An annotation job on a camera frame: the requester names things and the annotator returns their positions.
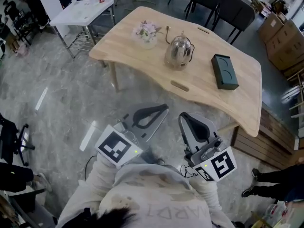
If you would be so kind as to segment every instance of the black trousers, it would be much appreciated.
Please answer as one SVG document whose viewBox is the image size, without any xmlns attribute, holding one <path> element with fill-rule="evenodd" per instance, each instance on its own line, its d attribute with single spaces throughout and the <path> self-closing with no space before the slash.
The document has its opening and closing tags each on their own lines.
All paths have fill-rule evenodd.
<svg viewBox="0 0 304 228">
<path fill-rule="evenodd" d="M 254 195 L 284 201 L 286 195 L 304 179 L 304 165 L 295 165 L 285 170 L 260 174 L 257 181 L 277 183 L 271 187 L 253 188 Z"/>
</svg>

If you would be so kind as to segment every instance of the sleeve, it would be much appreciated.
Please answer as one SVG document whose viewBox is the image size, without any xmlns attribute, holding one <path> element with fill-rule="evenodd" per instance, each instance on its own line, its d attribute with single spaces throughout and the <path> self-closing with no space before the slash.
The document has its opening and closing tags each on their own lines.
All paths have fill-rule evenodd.
<svg viewBox="0 0 304 228">
<path fill-rule="evenodd" d="M 86 181 L 79 181 L 78 188 L 59 217 L 57 228 L 83 212 L 84 208 L 90 208 L 91 213 L 97 212 L 101 200 L 114 184 L 116 173 L 117 168 L 105 157 L 97 154 L 97 161 L 94 162 L 90 175 Z"/>
<path fill-rule="evenodd" d="M 222 228 L 235 228 L 231 223 L 231 220 L 222 211 L 222 207 L 219 204 L 218 187 L 216 182 L 207 182 L 200 178 L 191 178 L 190 185 L 201 195 L 210 212 L 211 220 L 214 224 L 221 226 Z"/>
</svg>

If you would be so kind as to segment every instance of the black shoe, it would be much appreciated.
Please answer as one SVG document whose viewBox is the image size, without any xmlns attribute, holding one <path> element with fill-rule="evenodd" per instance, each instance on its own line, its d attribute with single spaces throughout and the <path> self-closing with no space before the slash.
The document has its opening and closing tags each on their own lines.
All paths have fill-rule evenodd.
<svg viewBox="0 0 304 228">
<path fill-rule="evenodd" d="M 255 186 L 252 186 L 251 188 L 248 188 L 248 189 L 246 189 L 245 191 L 243 191 L 242 192 L 242 197 L 243 198 L 247 198 L 248 196 L 250 196 L 250 195 L 254 195 L 254 193 L 253 193 L 253 188 L 254 188 Z"/>
<path fill-rule="evenodd" d="M 260 171 L 259 171 L 258 169 L 253 168 L 251 174 L 252 174 L 252 176 L 254 177 L 254 179 L 255 179 L 256 181 L 258 181 L 258 180 L 257 180 L 257 179 L 258 179 L 258 176 L 259 176 L 261 173 L 260 173 Z"/>
</svg>

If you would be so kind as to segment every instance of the white side table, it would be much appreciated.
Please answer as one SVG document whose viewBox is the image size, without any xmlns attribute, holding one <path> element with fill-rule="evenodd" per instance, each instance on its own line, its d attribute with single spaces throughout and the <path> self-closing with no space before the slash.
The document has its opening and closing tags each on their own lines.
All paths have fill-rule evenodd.
<svg viewBox="0 0 304 228">
<path fill-rule="evenodd" d="M 98 0 L 94 0 L 94 3 L 91 4 L 89 0 L 77 1 L 75 4 L 70 4 L 64 10 L 62 10 L 51 22 L 50 25 L 53 26 L 55 32 L 61 39 L 62 43 L 68 50 L 72 58 L 75 56 L 70 51 L 70 48 L 76 48 L 78 50 L 90 51 L 96 42 L 98 42 L 99 35 L 104 35 L 98 33 L 98 36 L 94 36 L 92 30 L 92 22 L 102 15 L 103 12 L 108 11 L 112 19 L 113 26 L 115 26 L 115 15 L 113 9 L 114 0 L 105 0 L 102 3 L 99 3 Z M 58 32 L 57 25 L 75 25 L 82 26 L 81 32 L 76 36 L 73 42 L 68 46 L 60 33 Z"/>
</svg>

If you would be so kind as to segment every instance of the marble floor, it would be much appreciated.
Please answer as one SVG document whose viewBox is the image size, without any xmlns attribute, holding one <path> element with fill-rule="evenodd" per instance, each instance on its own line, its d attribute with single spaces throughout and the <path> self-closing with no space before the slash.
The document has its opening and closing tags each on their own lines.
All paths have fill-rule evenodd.
<svg viewBox="0 0 304 228">
<path fill-rule="evenodd" d="M 157 0 L 155 9 L 177 18 L 183 17 L 187 0 L 173 0 L 169 7 L 166 2 Z M 115 9 L 117 20 L 128 13 L 124 8 L 134 6 L 132 3 L 125 6 L 125 0 L 122 3 Z M 203 7 L 198 7 L 195 13 L 190 14 L 189 21 L 204 24 L 208 14 Z M 234 46 L 261 63 L 263 102 L 292 129 L 295 123 L 286 115 L 289 114 L 290 103 L 281 102 L 289 85 L 267 60 L 265 46 L 257 35 L 261 23 L 262 19 L 257 17 Z M 215 32 L 224 38 L 231 30 L 230 25 L 220 22 Z M 32 42 L 28 55 L 16 57 L 7 53 L 1 63 L 0 112 L 15 122 L 18 128 L 24 123 L 29 124 L 30 140 L 36 150 L 27 152 L 27 160 L 35 172 L 45 173 L 50 180 L 53 192 L 46 196 L 46 207 L 55 216 L 60 215 L 78 186 L 78 180 L 84 180 L 86 162 L 96 153 L 94 145 L 102 131 L 108 124 L 115 124 L 131 104 L 159 102 L 169 106 L 167 118 L 149 145 L 155 154 L 176 168 L 183 163 L 184 154 L 177 123 L 181 112 L 201 114 L 212 120 L 217 128 L 232 121 L 221 111 L 185 101 L 164 91 L 149 77 L 122 65 L 117 67 L 121 91 L 115 93 L 110 84 L 108 68 L 90 59 L 87 52 L 73 51 L 76 54 L 73 60 L 59 38 L 45 32 L 37 34 Z M 35 110 L 45 89 L 45 98 L 40 108 Z M 94 133 L 82 152 L 80 144 L 91 126 L 94 127 Z M 226 144 L 230 143 L 231 136 L 232 132 L 223 136 Z M 242 190 L 252 184 L 252 168 L 261 171 L 271 171 L 273 168 L 238 150 L 233 152 L 238 169 L 218 183 L 219 200 L 229 218 L 245 222 L 252 210 L 263 212 L 272 201 L 260 197 L 241 198 Z M 14 162 L 19 163 L 18 156 Z"/>
</svg>

